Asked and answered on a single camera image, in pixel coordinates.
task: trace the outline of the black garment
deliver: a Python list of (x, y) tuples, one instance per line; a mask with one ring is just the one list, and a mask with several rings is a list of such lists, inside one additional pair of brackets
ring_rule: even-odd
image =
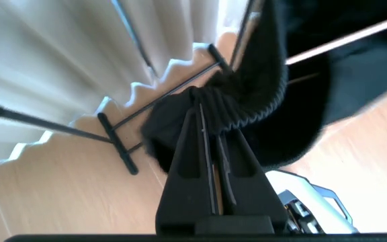
[(289, 67), (287, 56), (386, 19), (382, 0), (266, 0), (234, 73), (153, 108), (142, 127), (148, 153), (168, 172), (186, 112), (200, 102), (211, 137), (240, 128), (264, 169), (298, 160), (325, 124), (387, 91), (387, 30)]

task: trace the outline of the curtain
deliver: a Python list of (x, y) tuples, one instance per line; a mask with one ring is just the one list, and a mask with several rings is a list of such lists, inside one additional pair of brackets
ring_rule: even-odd
[[(194, 42), (238, 28), (247, 0), (0, 0), (0, 105), (68, 124), (156, 85)], [(0, 119), (0, 160), (45, 130)]]

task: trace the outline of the black fabric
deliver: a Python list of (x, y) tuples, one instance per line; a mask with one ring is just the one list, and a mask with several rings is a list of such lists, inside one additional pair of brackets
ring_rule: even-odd
[(266, 0), (234, 73), (153, 108), (142, 127), (148, 153), (168, 172), (185, 114), (200, 102), (211, 137), (240, 128), (264, 169), (298, 160), (325, 124), (387, 91), (387, 30), (289, 67), (285, 59), (386, 19), (387, 1)]

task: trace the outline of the hanging clothing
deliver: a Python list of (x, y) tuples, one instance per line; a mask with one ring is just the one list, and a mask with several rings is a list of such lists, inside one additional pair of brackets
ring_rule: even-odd
[(290, 66), (286, 58), (386, 19), (387, 1), (266, 0), (235, 72), (156, 104), (141, 130), (147, 152), (168, 172), (200, 102), (211, 138), (241, 129), (264, 170), (297, 161), (324, 125), (387, 91), (387, 30)]

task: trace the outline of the wooden floor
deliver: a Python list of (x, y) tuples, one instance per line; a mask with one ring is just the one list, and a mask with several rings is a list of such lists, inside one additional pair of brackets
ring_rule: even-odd
[[(218, 43), (226, 58), (235, 38), (226, 34)], [(104, 110), (110, 122), (212, 62), (205, 50), (194, 56), (192, 66), (174, 66), (157, 90), (138, 87), (133, 106), (110, 102)], [(140, 141), (146, 115), (118, 130), (127, 147)], [(95, 117), (82, 117), (75, 126), (105, 135)], [(0, 165), (0, 241), (24, 233), (154, 233), (166, 177), (143, 148), (132, 158), (140, 170), (136, 176), (106, 143), (55, 134), (28, 147), (17, 161)], [(361, 232), (387, 232), (387, 94), (362, 114), (328, 127), (311, 152), (285, 169), (336, 191)]]

